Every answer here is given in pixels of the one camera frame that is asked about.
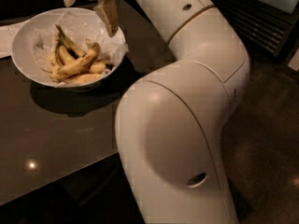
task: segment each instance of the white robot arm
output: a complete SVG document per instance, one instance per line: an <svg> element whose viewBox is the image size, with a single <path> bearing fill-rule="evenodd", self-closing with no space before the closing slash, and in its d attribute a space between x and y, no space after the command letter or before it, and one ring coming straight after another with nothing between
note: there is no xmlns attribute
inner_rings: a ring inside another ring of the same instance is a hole
<svg viewBox="0 0 299 224"><path fill-rule="evenodd" d="M146 223L237 224L221 131L249 79L246 49L210 0L136 0L177 58L121 98L116 140Z"/></svg>

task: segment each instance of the plate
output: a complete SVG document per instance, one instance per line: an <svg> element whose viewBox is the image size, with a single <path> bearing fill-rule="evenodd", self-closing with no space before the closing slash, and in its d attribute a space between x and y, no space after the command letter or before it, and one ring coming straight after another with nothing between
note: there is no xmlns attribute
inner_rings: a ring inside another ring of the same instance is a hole
<svg viewBox="0 0 299 224"><path fill-rule="evenodd" d="M101 46L117 46L117 48L113 47L114 50L109 53L114 65L114 68L111 72L90 83L64 84L62 82L58 83L51 80L50 74L46 74L45 70L41 69L40 62L36 60L35 53L33 52L36 31L53 33L55 23L57 23L57 21L60 20L65 13L75 15L76 18L78 18L80 21L83 21L84 24L87 24L89 29L92 29L93 32L96 32L97 38L100 37L101 39ZM12 61L15 63L20 72L26 77L45 86L71 89L76 91L94 88L99 85L102 79L113 74L113 72L120 65L125 53L128 51L125 37L120 27L119 31L113 37L109 37L105 24L100 20L94 11L76 7L59 8L36 15L26 22L20 28L18 33L16 33L12 42L11 50Z"/></svg>

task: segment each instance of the table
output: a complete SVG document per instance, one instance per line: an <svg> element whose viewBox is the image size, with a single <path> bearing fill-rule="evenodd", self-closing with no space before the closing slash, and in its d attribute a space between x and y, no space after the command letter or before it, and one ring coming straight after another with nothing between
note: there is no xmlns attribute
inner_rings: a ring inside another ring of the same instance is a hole
<svg viewBox="0 0 299 224"><path fill-rule="evenodd" d="M0 60L0 205L117 153L114 117L121 96L174 60L152 24L123 0L117 4L129 53L92 91L38 85L10 57Z"/></svg>

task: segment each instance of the bowl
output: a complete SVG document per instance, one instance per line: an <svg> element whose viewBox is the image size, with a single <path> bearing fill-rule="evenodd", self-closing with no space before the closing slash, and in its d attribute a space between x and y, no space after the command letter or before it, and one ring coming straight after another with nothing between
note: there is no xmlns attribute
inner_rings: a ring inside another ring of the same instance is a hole
<svg viewBox="0 0 299 224"><path fill-rule="evenodd" d="M101 56L113 63L112 70L88 83L65 84L52 80L47 57L53 47L57 23L61 24L64 32L80 46L84 46L85 38L97 41L101 45ZM26 22L16 33L11 50L12 61L18 70L34 82L56 89L88 91L113 74L128 48L121 28L110 37L105 24L94 11L68 7L46 11Z"/></svg>

